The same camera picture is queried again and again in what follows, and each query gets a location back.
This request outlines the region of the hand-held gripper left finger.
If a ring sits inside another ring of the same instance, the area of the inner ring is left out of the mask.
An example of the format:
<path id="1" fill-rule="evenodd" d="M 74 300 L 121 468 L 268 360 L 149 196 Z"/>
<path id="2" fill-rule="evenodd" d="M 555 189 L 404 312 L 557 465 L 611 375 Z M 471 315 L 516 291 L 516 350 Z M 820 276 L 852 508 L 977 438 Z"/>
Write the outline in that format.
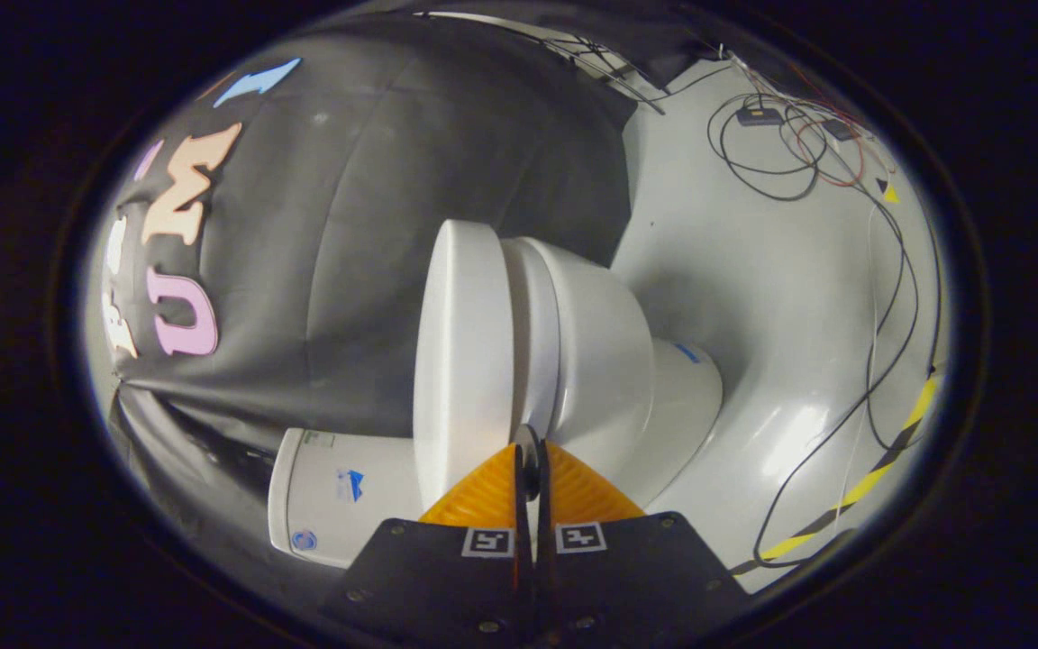
<path id="1" fill-rule="evenodd" d="M 417 520 L 388 518 L 323 604 L 397 648 L 519 648 L 534 636 L 524 452 L 510 444 Z"/>

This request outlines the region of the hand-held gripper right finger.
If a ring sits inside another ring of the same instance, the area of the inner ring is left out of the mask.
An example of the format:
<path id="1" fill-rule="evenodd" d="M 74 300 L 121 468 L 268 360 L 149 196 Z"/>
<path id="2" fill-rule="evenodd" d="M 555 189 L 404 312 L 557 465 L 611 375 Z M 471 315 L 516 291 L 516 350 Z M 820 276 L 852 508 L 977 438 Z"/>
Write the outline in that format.
<path id="1" fill-rule="evenodd" d="M 750 597 L 684 515 L 648 515 L 605 477 L 537 444 L 537 648 L 684 648 Z"/>

